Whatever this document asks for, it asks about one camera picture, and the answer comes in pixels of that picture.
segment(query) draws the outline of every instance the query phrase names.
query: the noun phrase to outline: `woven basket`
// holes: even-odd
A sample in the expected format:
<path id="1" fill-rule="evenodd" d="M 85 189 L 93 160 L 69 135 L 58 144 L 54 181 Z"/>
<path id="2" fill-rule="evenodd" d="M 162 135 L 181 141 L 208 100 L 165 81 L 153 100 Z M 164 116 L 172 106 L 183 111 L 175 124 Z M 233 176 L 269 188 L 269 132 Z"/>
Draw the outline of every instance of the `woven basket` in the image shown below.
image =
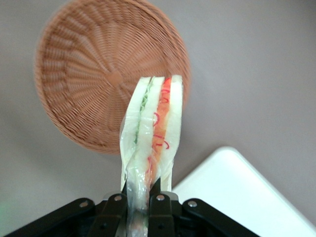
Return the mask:
<path id="1" fill-rule="evenodd" d="M 36 86 L 54 124 L 91 150 L 119 154 L 119 128 L 140 77 L 182 75 L 190 66 L 167 17 L 141 0 L 74 0 L 39 43 Z"/>

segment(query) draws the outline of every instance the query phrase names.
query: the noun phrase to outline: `wrapped sandwich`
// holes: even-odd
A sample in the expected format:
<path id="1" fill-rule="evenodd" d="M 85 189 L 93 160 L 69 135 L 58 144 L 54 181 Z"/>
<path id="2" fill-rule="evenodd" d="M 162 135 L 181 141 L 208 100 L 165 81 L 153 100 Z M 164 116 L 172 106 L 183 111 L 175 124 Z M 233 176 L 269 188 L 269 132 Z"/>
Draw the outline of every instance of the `wrapped sandwich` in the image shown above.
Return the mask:
<path id="1" fill-rule="evenodd" d="M 162 191 L 171 191 L 182 98 L 181 76 L 140 78 L 128 105 L 120 137 L 128 237 L 147 236 L 149 192 L 156 180 L 160 178 Z"/>

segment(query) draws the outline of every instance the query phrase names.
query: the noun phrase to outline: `sandwich wrapper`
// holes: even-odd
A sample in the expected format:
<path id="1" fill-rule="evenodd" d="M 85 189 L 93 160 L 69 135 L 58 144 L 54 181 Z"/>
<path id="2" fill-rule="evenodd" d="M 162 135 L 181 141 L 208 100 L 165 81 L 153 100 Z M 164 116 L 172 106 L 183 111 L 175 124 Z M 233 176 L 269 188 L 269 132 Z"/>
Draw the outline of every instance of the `sandwich wrapper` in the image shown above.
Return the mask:
<path id="1" fill-rule="evenodd" d="M 127 236 L 146 237 L 151 186 L 158 178 L 171 191 L 174 156 L 179 146 L 182 77 L 140 78 L 121 125 L 121 189 L 127 187 Z"/>

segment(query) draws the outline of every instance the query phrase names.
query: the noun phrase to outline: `white table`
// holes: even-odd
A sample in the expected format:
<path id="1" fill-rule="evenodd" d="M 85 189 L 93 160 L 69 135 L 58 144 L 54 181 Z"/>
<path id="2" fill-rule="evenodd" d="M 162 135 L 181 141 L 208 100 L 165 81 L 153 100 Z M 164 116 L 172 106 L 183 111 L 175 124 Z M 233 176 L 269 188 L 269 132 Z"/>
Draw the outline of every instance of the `white table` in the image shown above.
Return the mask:
<path id="1" fill-rule="evenodd" d="M 262 237 L 316 237 L 316 228 L 234 148 L 210 155 L 173 190 L 199 198 Z"/>

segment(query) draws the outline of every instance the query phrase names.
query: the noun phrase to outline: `screw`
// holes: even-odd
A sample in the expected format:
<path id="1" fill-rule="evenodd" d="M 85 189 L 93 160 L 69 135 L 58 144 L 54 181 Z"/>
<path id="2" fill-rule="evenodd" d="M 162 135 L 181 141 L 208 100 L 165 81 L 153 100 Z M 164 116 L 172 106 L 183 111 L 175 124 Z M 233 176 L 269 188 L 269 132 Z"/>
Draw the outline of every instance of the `screw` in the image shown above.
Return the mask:
<path id="1" fill-rule="evenodd" d="M 84 202 L 80 203 L 79 207 L 86 207 L 88 205 L 89 205 L 88 201 L 84 201 Z"/>
<path id="2" fill-rule="evenodd" d="M 188 202 L 188 205 L 189 205 L 190 207 L 196 207 L 198 204 L 197 204 L 195 201 L 189 201 L 189 202 Z"/>
<path id="3" fill-rule="evenodd" d="M 117 195 L 114 198 L 114 201 L 121 201 L 122 200 L 122 196 L 121 195 Z"/>
<path id="4" fill-rule="evenodd" d="M 158 195 L 157 197 L 158 201 L 163 201 L 164 200 L 164 195 Z"/>

